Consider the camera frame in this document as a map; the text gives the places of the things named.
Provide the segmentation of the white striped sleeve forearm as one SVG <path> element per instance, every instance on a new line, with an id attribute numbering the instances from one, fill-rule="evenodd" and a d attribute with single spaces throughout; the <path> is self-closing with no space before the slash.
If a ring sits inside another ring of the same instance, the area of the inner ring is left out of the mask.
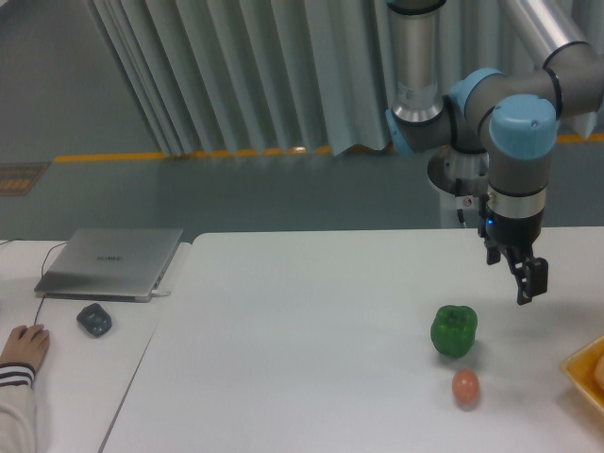
<path id="1" fill-rule="evenodd" d="M 34 369 L 27 364 L 1 365 L 1 451 L 36 452 Z"/>

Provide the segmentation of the person's hand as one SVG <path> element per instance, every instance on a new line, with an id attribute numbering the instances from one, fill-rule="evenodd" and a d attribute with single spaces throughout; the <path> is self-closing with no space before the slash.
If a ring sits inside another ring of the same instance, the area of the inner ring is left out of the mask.
<path id="1" fill-rule="evenodd" d="M 44 325 L 15 327 L 1 353 L 1 364 L 27 365 L 38 372 L 49 346 L 50 334 Z"/>

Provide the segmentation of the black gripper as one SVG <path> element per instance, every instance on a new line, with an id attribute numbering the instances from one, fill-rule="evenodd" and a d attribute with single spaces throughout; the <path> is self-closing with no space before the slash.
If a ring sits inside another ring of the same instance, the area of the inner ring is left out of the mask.
<path id="1" fill-rule="evenodd" d="M 532 245 L 541 233 L 544 211 L 526 218 L 509 218 L 490 208 L 479 213 L 478 235 L 486 248 L 486 263 L 500 262 L 505 253 L 510 271 L 517 284 L 517 304 L 527 304 L 535 296 L 545 294 L 548 287 L 548 262 L 536 258 Z"/>

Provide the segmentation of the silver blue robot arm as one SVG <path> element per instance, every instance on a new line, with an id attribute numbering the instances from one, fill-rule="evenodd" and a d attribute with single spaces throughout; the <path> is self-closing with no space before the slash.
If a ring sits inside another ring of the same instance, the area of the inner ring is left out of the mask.
<path id="1" fill-rule="evenodd" d="M 533 253 L 545 212 L 551 151 L 561 119 L 603 107 L 603 58 L 556 1 L 504 1 L 501 8 L 536 63 L 508 76 L 476 70 L 441 93 L 437 81 L 439 1 L 386 5 L 396 97 L 385 116 L 402 154 L 437 150 L 431 183 L 478 209 L 490 264 L 505 260 L 519 304 L 544 294 L 548 264 Z"/>

